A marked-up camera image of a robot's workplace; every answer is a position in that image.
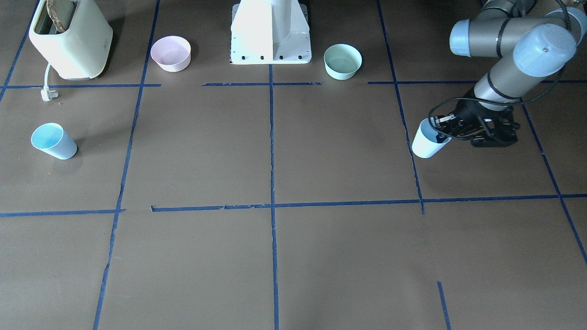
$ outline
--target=light blue cup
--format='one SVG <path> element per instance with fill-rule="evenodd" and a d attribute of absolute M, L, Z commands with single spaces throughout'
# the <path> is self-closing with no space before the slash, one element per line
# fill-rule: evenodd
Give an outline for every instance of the light blue cup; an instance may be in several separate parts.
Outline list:
<path fill-rule="evenodd" d="M 324 52 L 326 72 L 338 80 L 346 80 L 355 75 L 363 64 L 361 53 L 353 46 L 337 43 Z"/>
<path fill-rule="evenodd" d="M 39 126 L 31 136 L 31 144 L 57 159 L 69 159 L 77 152 L 77 145 L 61 125 L 47 123 Z"/>

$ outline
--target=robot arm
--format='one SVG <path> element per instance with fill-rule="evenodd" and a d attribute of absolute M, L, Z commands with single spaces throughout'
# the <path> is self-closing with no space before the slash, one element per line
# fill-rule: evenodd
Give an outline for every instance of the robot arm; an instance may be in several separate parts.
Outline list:
<path fill-rule="evenodd" d="M 501 57 L 463 97 L 434 107 L 428 124 L 436 136 L 419 130 L 412 150 L 431 157 L 450 139 L 469 140 L 475 147 L 505 147 L 517 141 L 512 105 L 545 77 L 564 67 L 587 31 L 587 16 L 576 8 L 562 8 L 544 18 L 526 18 L 535 1 L 489 0 L 475 20 L 458 22 L 451 32 L 451 50 L 463 56 Z M 456 101 L 447 116 L 433 116 L 443 104 Z M 428 144 L 421 144 L 427 139 Z"/>

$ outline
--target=white cup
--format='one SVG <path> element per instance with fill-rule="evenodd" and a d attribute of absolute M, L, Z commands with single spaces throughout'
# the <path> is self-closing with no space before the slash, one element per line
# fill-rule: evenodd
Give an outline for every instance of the white cup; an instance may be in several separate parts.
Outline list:
<path fill-rule="evenodd" d="M 444 142 L 438 143 L 436 140 L 437 135 L 438 132 L 430 127 L 429 119 L 422 120 L 414 142 L 411 144 L 412 152 L 420 158 L 430 158 L 452 140 L 451 137 L 448 137 Z"/>
<path fill-rule="evenodd" d="M 40 151 L 57 159 L 69 159 L 77 152 L 77 145 L 56 123 L 43 124 L 33 132 L 31 144 Z"/>
<path fill-rule="evenodd" d="M 359 70 L 362 63 L 361 53 L 355 47 L 345 43 L 332 45 L 324 52 L 326 72 L 334 79 L 351 78 Z"/>
<path fill-rule="evenodd" d="M 151 58 L 165 71 L 181 71 L 190 64 L 190 43 L 180 36 L 163 37 L 151 47 Z"/>

